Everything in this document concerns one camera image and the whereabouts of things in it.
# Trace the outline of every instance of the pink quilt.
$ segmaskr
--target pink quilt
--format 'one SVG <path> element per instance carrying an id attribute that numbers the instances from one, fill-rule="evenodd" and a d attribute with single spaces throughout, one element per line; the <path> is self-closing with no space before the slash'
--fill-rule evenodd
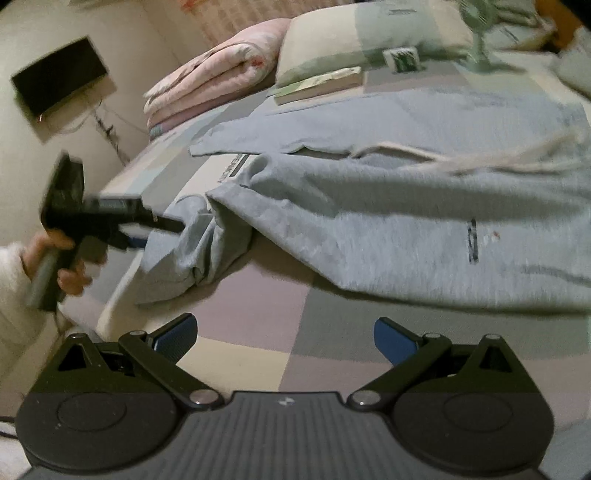
<path id="1" fill-rule="evenodd" d="M 149 124 L 264 80 L 277 64 L 290 22 L 277 18 L 248 27 L 163 78 L 144 94 Z"/>

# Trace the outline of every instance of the pillow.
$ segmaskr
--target pillow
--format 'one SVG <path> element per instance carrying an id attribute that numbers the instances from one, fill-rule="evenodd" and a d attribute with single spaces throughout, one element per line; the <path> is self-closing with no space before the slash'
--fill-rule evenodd
<path id="1" fill-rule="evenodd" d="M 486 32 L 486 46 L 490 50 L 536 51 L 546 45 L 556 32 L 551 18 L 538 18 L 536 27 L 522 24 L 499 23 Z"/>
<path id="2" fill-rule="evenodd" d="M 398 0 L 323 8 L 292 20 L 277 87 L 345 67 L 384 64 L 382 51 L 416 47 L 421 59 L 457 57 L 472 33 L 455 2 Z"/>
<path id="3" fill-rule="evenodd" d="M 573 42 L 553 66 L 558 78 L 566 85 L 591 99 L 591 32 L 579 28 Z"/>
<path id="4" fill-rule="evenodd" d="M 384 65 L 382 51 L 416 47 L 421 59 L 458 57 L 472 45 L 459 0 L 389 0 L 324 8 L 291 22 L 277 87 L 346 67 Z M 496 0 L 501 23 L 486 34 L 491 50 L 539 50 L 554 34 L 533 0 Z"/>

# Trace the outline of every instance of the black screen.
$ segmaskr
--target black screen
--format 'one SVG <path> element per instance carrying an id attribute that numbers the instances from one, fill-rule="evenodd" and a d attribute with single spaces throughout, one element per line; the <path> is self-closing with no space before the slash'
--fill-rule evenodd
<path id="1" fill-rule="evenodd" d="M 105 74 L 105 66 L 86 37 L 29 65 L 12 82 L 31 113 L 39 116 Z"/>

